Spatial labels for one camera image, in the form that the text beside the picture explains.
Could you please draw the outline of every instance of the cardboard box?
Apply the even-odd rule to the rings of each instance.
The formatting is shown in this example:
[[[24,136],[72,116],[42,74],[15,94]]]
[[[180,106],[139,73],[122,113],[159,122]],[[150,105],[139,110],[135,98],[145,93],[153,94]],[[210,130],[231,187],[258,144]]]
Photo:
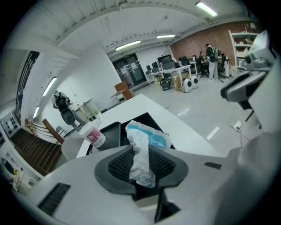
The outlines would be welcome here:
[[[155,77],[154,78],[154,82],[156,83],[156,82],[158,82],[158,81],[161,81],[163,78],[161,77],[161,76],[159,76],[159,77]]]
[[[188,78],[188,73],[182,73],[181,74],[183,78]],[[180,76],[173,76],[173,83],[174,83],[174,89],[175,91],[180,91],[181,88],[181,81],[180,81]]]

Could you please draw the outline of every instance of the white table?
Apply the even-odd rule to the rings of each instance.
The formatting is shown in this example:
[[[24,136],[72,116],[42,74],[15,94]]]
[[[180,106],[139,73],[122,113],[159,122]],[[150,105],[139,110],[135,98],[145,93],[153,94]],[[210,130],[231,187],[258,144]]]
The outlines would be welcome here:
[[[143,94],[137,95],[103,113],[101,115],[99,129],[116,121],[120,123],[127,122],[147,112],[162,131],[169,134],[176,150],[199,155],[222,157],[206,139],[192,130],[186,123]],[[85,156],[89,146],[90,143],[85,140],[78,152],[77,158]]]
[[[191,65],[185,65],[179,68],[175,68],[175,69],[167,69],[167,70],[161,70],[155,73],[151,73],[150,75],[154,76],[154,75],[158,75],[158,74],[162,74],[162,77],[164,78],[164,73],[173,73],[173,72],[178,72],[179,76],[180,76],[180,80],[182,80],[182,75],[181,75],[181,71],[184,69],[188,69],[188,73],[191,75],[191,69],[190,69]]]
[[[198,74],[197,74],[197,66],[196,66],[196,61],[193,61],[193,62],[189,62],[190,64],[194,64],[194,66],[195,66],[195,71],[196,71],[196,76],[198,76]]]

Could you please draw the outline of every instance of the wooden handrail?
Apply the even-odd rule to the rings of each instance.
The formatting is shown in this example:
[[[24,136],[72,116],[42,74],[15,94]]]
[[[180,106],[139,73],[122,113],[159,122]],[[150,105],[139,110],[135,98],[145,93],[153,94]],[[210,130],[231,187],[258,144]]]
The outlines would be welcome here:
[[[48,137],[51,137],[51,138],[55,138],[49,131],[47,132],[47,131],[42,131],[42,130],[36,130],[36,128],[34,127],[34,130],[33,131],[35,131],[35,132],[37,132],[37,133],[39,133],[39,134],[43,134],[43,135],[46,135],[46,136],[48,136]]]
[[[34,132],[33,132],[33,129],[31,129],[30,125],[29,125],[29,122],[27,119],[25,119],[25,124],[27,126],[27,128],[29,128],[29,130],[31,131],[31,133],[34,135],[34,136],[37,136]]]
[[[46,129],[46,127],[41,126],[41,125],[39,125],[39,124],[31,123],[31,122],[29,122],[29,121],[28,121],[28,123],[31,124],[31,125],[33,125],[33,126],[35,126],[35,127],[40,127],[40,128]]]
[[[44,119],[43,124],[49,130],[49,132],[58,140],[59,143],[63,144],[65,141],[57,132],[56,130],[49,124],[47,119]]]
[[[43,132],[46,132],[46,133],[50,134],[49,130],[47,128],[45,128],[45,127],[44,128],[42,128],[42,127],[35,127],[35,126],[33,126],[32,123],[29,123],[29,126],[32,127],[33,129],[38,129],[40,131],[43,131]]]

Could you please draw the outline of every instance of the glass door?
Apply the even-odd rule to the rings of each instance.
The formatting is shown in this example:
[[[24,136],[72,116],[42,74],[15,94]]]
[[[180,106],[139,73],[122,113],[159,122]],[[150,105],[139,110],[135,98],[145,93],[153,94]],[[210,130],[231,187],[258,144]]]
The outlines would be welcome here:
[[[125,58],[113,62],[113,65],[120,79],[125,81],[129,88],[146,81],[136,54],[125,56]]]

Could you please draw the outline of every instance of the cable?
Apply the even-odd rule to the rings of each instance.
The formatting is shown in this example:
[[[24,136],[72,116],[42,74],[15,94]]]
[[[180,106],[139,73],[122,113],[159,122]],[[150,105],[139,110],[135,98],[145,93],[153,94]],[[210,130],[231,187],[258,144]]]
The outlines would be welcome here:
[[[236,127],[236,128],[237,128],[237,130],[239,130],[239,133],[240,133],[240,143],[241,143],[241,148],[242,148],[242,132],[239,127]]]
[[[230,126],[233,130],[235,130],[235,128],[234,128],[233,126],[229,125],[228,123],[227,123],[227,125]],[[250,141],[250,139],[247,138],[245,135],[242,134],[242,136],[245,137],[248,141]]]

